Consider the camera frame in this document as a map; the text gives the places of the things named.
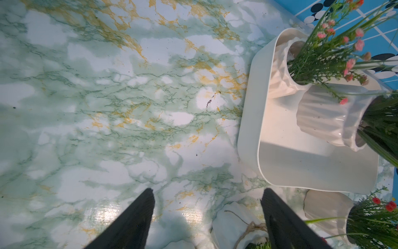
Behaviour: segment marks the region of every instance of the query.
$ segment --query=pink flower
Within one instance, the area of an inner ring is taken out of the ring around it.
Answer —
[[[362,75],[359,78],[359,83],[361,84],[361,86],[366,86],[367,84],[369,84],[368,77],[366,75]]]
[[[324,32],[318,32],[317,36],[319,39],[323,39],[326,37],[326,34]]]
[[[355,66],[355,63],[356,63],[355,59],[349,59],[347,61],[345,68],[348,69],[348,71],[349,71]]]
[[[330,26],[335,26],[335,25],[336,25],[336,22],[332,19],[332,20],[329,20],[329,21],[328,21],[328,24],[329,24]]]
[[[354,76],[353,76],[352,74],[350,74],[350,75],[347,75],[347,76],[345,77],[345,80],[346,80],[347,82],[349,82],[349,81],[351,81],[353,78],[354,78]]]
[[[354,45],[355,50],[358,50],[358,51],[362,51],[364,46],[365,46],[365,43],[361,39],[359,39]]]
[[[357,37],[363,37],[364,36],[364,33],[363,33],[362,29],[356,29],[355,30],[355,34],[356,34]]]
[[[340,101],[340,105],[345,105],[348,103],[348,98],[344,98]]]
[[[334,28],[332,27],[330,29],[327,29],[326,32],[328,32],[330,35],[336,34],[336,31],[334,31]]]
[[[380,204],[381,200],[377,197],[373,197],[372,201],[374,202],[374,204]]]

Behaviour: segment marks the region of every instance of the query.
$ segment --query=white ceramic vase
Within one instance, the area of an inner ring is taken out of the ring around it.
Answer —
[[[217,249],[233,249],[239,237],[242,236],[248,224],[254,222],[261,224],[244,205],[233,202],[225,205],[213,221],[211,237]],[[262,230],[254,230],[248,233],[238,244],[236,249],[245,249],[249,243],[265,242],[268,233]]]
[[[371,94],[362,86],[333,84],[333,89],[346,94]],[[304,93],[297,110],[297,125],[300,130],[321,138],[335,146],[347,146],[353,151],[363,149],[365,141],[357,135],[362,116],[378,96],[345,95],[346,104],[340,104],[325,88],[313,85]]]
[[[269,80],[268,98],[279,98],[292,95],[299,90],[308,90],[311,84],[299,85],[290,76],[287,66],[288,52],[295,57],[305,44],[306,39],[295,37],[275,48],[271,78]]]
[[[180,240],[179,242],[170,242],[163,249],[195,249],[192,243],[186,242],[185,240]]]
[[[353,206],[354,202],[350,198],[338,192],[310,190],[304,199],[304,212],[309,220],[344,217],[314,223],[331,236],[347,233],[347,218]],[[336,238],[353,245],[347,235]]]

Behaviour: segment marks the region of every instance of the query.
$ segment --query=black oval dot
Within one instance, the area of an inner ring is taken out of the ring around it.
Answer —
[[[320,11],[322,8],[323,8],[323,4],[321,4],[321,3],[314,4],[311,7],[311,12],[316,13],[316,12]]]
[[[390,53],[385,53],[385,54],[379,54],[379,55],[375,55],[372,57],[372,60],[381,60],[381,61],[385,61],[388,58],[394,57],[395,54],[390,54]]]
[[[336,2],[336,0],[325,0],[324,1],[324,6],[325,7],[330,7],[332,3]]]

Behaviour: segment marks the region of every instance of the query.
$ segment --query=flower bouquet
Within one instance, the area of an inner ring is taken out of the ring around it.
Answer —
[[[360,200],[347,220],[347,234],[360,249],[398,249],[398,209],[393,201],[375,196],[382,188]]]
[[[363,53],[362,38],[373,27],[394,18],[396,15],[381,17],[398,2],[384,2],[357,24],[336,34],[341,21],[363,2],[335,1],[300,52],[287,62],[290,76],[297,84],[313,84],[298,106],[297,125],[303,132],[354,151],[368,144],[398,167],[397,92],[368,91],[361,86],[369,80],[359,73],[359,69],[383,64],[372,60],[369,52]],[[332,78],[357,80],[361,86],[329,84]]]

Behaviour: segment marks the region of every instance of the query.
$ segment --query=green marble pattern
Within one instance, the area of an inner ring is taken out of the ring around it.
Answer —
[[[231,201],[261,218],[269,184],[236,150],[248,71],[300,25],[267,0],[0,1],[0,247],[82,248],[147,187],[149,249],[212,248]],[[273,188],[303,216],[306,190]]]

